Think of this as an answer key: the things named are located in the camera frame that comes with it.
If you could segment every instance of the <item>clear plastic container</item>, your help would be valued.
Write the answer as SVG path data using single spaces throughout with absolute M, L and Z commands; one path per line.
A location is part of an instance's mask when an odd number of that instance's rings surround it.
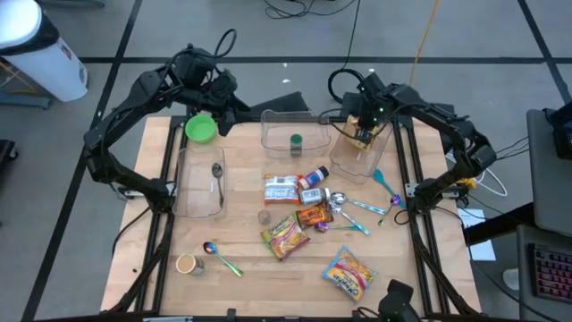
M 318 116 L 310 112 L 265 110 L 260 119 L 261 144 L 267 157 L 320 157 L 330 144 L 328 126 L 318 125 Z M 290 138 L 295 134 L 302 137 L 299 149 L 293 149 L 290 144 Z
M 179 152 L 179 172 L 177 175 L 177 196 L 173 212 L 176 216 L 208 218 L 223 216 L 226 205 L 226 164 L 222 148 L 193 146 Z M 223 169 L 219 182 L 213 175 L 213 165 Z
M 377 135 L 368 151 L 356 147 L 351 143 L 351 139 L 340 134 L 330 153 L 330 172 L 355 183 L 364 183 L 367 178 L 373 176 L 387 139 L 392 133 L 391 123 L 382 124 L 383 126 L 383 131 Z M 346 123 L 343 130 L 352 132 L 352 127 L 353 125 Z

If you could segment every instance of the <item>green bowl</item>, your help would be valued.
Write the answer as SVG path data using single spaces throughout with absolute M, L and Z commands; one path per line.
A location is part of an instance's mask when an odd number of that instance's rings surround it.
M 195 115 L 185 125 L 185 134 L 196 143 L 208 143 L 216 132 L 216 122 L 207 114 Z

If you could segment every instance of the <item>floor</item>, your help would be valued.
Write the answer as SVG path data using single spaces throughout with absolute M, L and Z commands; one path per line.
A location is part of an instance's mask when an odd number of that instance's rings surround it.
M 313 9 L 330 12 L 348 1 L 316 1 Z M 326 80 L 347 54 L 354 4 L 328 17 L 271 20 L 261 0 L 105 2 L 103 9 L 44 7 L 89 69 L 85 97 L 54 103 L 47 111 L 0 106 L 0 138 L 17 141 L 21 152 L 0 182 L 3 321 L 98 312 L 124 203 L 85 173 L 79 163 L 81 138 L 122 102 L 143 71 L 189 42 L 213 51 L 222 34 L 235 28 L 239 37 L 223 67 L 235 74 L 237 94 L 245 102 L 254 105 L 300 90 L 315 113 L 336 106 Z M 349 68 L 375 70 L 387 82 L 407 81 L 432 6 L 425 0 L 362 1 Z M 495 148 L 508 146 L 526 136 L 526 110 L 558 108 L 570 99 L 572 42 L 565 41 L 572 32 L 570 12 L 572 3 L 566 0 L 550 5 L 542 0 L 442 0 L 414 87 L 428 101 L 451 103 L 459 114 L 470 114 Z M 334 85 L 342 92 L 356 84 L 340 78 Z M 182 112 L 182 106 L 173 106 L 162 114 Z M 126 166 L 134 166 L 142 130 L 140 123 L 113 148 Z M 530 201 L 528 164 L 523 154 L 492 166 L 509 191 L 507 198 L 483 189 L 475 196 L 501 211 Z M 485 182 L 494 185 L 490 178 Z M 57 252 L 57 238 L 50 242 L 54 231 L 64 232 Z M 492 243 L 497 260 L 478 265 L 500 281 L 502 271 L 517 264 L 516 238 Z M 483 311 L 517 318 L 517 304 L 474 271 Z

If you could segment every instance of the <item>wooden tabletop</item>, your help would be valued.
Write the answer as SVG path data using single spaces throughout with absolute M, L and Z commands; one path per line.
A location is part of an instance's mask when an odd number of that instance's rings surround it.
M 138 173 L 149 178 L 159 176 L 169 122 L 169 117 L 147 119 L 135 166 Z M 425 177 L 442 174 L 447 167 L 439 133 L 420 122 L 415 122 L 415 129 Z M 339 133 L 333 128 L 329 132 L 332 135 L 329 146 L 331 149 Z M 399 226 L 393 222 L 393 216 L 397 212 L 395 208 L 387 215 L 385 225 L 378 227 L 379 215 L 353 205 L 344 205 L 344 211 L 371 231 L 371 236 L 360 232 L 318 233 L 308 230 L 311 240 L 282 262 L 263 245 L 260 233 L 268 226 L 258 223 L 259 210 L 269 210 L 272 223 L 276 224 L 292 211 L 303 208 L 293 205 L 265 207 L 264 174 L 307 174 L 320 165 L 330 167 L 329 150 L 322 157 L 269 159 L 260 144 L 258 123 L 235 125 L 227 137 L 218 137 L 211 144 L 223 148 L 224 151 L 228 174 L 226 209 L 221 215 L 208 219 L 180 216 L 176 218 L 165 278 L 162 315 L 222 316 L 226 315 L 228 308 L 235 308 L 239 316 L 347 317 L 357 306 L 377 310 L 379 300 L 386 295 L 391 279 L 414 287 L 412 305 L 422 314 L 409 229 L 407 225 Z M 174 152 L 171 175 L 178 155 L 177 151 Z M 410 159 L 408 165 L 412 174 Z M 392 136 L 378 168 L 383 171 L 390 186 L 402 193 L 395 139 Z M 343 191 L 351 199 L 379 208 L 387 209 L 389 206 L 389 193 L 372 179 L 368 179 L 364 184 L 355 184 L 331 174 L 321 183 L 321 187 L 327 187 L 331 191 Z M 146 206 L 143 199 L 129 201 L 125 207 L 122 225 L 129 223 Z M 443 201 L 439 206 L 457 213 L 453 201 Z M 467 303 L 480 310 L 459 220 L 439 210 L 432 213 L 443 272 Z M 150 220 L 151 216 L 146 216 L 118 242 L 102 309 L 111 308 L 140 271 Z M 336 217 L 336 221 L 338 224 L 346 224 L 341 217 Z M 423 231 L 422 221 L 418 222 L 420 230 Z M 221 254 L 244 271 L 244 276 L 237 277 L 219 259 L 206 255 L 202 244 L 207 241 L 215 242 Z M 379 273 L 358 304 L 322 278 L 322 272 L 343 245 L 348 246 L 359 260 Z M 178 273 L 174 263 L 182 253 L 200 256 L 205 261 L 204 274 L 193 276 Z M 434 279 L 428 269 L 427 272 L 432 290 L 433 310 L 438 312 Z M 156 275 L 152 275 L 149 279 L 146 308 L 151 307 L 150 299 L 155 283 Z

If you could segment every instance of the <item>snack bag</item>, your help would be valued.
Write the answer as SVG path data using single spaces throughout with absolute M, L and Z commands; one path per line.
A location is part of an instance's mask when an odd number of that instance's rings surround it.
M 287 216 L 273 228 L 262 232 L 261 235 L 279 260 L 285 259 L 295 249 L 310 240 L 298 224 L 296 214 Z
M 301 174 L 276 176 L 265 175 L 265 205 L 269 203 L 300 204 L 298 195 L 298 180 Z
M 298 222 L 300 226 L 302 226 L 302 229 L 307 229 L 317 223 L 330 223 L 333 221 L 333 216 L 328 211 L 325 203 L 308 209 L 298 210 L 296 216 L 298 217 Z
M 342 246 L 323 277 L 341 288 L 353 301 L 359 301 L 377 272 L 359 262 L 346 246 Z

